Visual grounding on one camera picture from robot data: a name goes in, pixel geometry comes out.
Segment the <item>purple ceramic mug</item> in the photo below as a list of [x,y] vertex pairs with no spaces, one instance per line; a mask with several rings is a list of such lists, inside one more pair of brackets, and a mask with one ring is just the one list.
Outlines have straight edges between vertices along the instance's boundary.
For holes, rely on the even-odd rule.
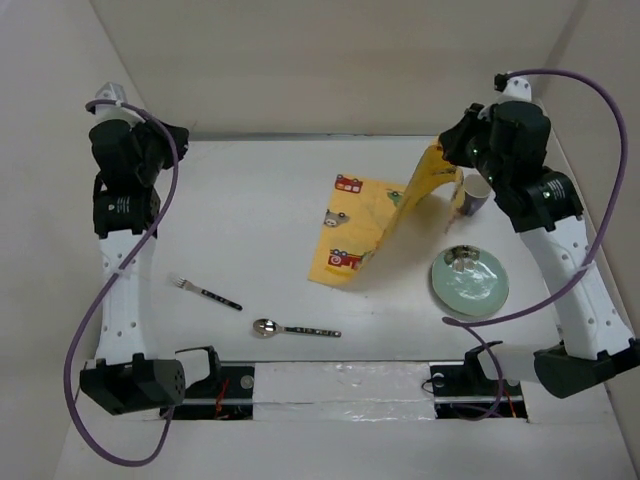
[[481,175],[467,176],[462,183],[462,203],[458,212],[462,216],[473,216],[486,203],[491,192],[491,186]]

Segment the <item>yellow cartoon placemat cloth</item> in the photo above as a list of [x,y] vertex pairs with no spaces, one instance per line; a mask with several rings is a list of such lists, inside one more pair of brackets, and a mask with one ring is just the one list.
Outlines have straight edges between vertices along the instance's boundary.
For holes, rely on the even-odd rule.
[[424,151],[406,185],[338,174],[308,279],[328,287],[349,283],[423,198],[445,184],[458,189],[463,179],[462,169],[444,160],[437,141]]

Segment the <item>green floral plate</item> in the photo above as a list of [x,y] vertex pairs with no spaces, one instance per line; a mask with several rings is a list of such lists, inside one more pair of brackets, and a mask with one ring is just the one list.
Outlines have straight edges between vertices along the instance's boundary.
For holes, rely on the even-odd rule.
[[450,310],[473,318],[496,313],[506,303],[510,290],[502,263],[490,252],[472,245],[441,251],[431,265],[430,285]]

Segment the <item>black handled fork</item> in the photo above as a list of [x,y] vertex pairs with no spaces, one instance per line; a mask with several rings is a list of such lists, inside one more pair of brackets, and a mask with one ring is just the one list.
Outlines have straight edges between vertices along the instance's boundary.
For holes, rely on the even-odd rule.
[[176,286],[177,288],[180,288],[182,290],[185,291],[189,291],[192,292],[196,295],[199,295],[201,297],[207,298],[209,300],[212,300],[216,303],[219,303],[221,305],[224,305],[228,308],[231,308],[235,311],[242,311],[243,310],[243,306],[240,305],[237,302],[234,302],[228,298],[225,298],[219,294],[213,293],[207,289],[204,289],[194,283],[192,283],[191,281],[187,280],[184,277],[181,277],[179,275],[175,275],[175,274],[170,274],[168,276],[169,281]]

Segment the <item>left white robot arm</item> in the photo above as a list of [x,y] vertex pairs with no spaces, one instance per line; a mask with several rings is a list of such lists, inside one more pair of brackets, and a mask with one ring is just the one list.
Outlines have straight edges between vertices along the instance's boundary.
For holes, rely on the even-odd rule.
[[168,409],[183,402],[190,385],[201,396],[222,387],[222,371],[209,362],[186,377],[182,363],[163,354],[152,332],[150,274],[157,239],[151,227],[161,199],[159,173],[188,150],[189,131],[160,122],[105,120],[89,132],[99,167],[92,193],[94,231],[104,296],[95,365],[80,375],[83,393],[112,415]]

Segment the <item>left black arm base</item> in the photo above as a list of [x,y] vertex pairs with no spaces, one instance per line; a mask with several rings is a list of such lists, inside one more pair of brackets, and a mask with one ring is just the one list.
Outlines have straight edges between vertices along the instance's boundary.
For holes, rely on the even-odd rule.
[[174,409],[173,420],[250,420],[253,418],[255,366],[223,363],[215,377],[190,386]]

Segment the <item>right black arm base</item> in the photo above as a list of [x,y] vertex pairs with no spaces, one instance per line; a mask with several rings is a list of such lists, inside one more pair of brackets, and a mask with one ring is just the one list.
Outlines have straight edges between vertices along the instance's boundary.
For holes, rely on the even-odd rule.
[[[433,362],[429,373],[421,388],[433,397],[437,419],[477,419],[496,400],[498,382],[476,377],[462,362]],[[528,419],[520,384],[503,382],[500,403],[490,418]]]

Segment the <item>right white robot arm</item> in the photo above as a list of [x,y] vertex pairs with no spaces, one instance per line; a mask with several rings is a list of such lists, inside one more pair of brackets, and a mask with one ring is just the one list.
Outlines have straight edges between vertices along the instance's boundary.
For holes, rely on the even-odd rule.
[[541,384],[564,399],[639,365],[639,340],[620,316],[594,262],[584,209],[571,179],[545,166],[551,123],[526,101],[474,103],[442,133],[444,159],[475,169],[528,248],[555,308],[557,345],[534,350],[501,342],[469,351],[462,381],[483,394],[499,380]]

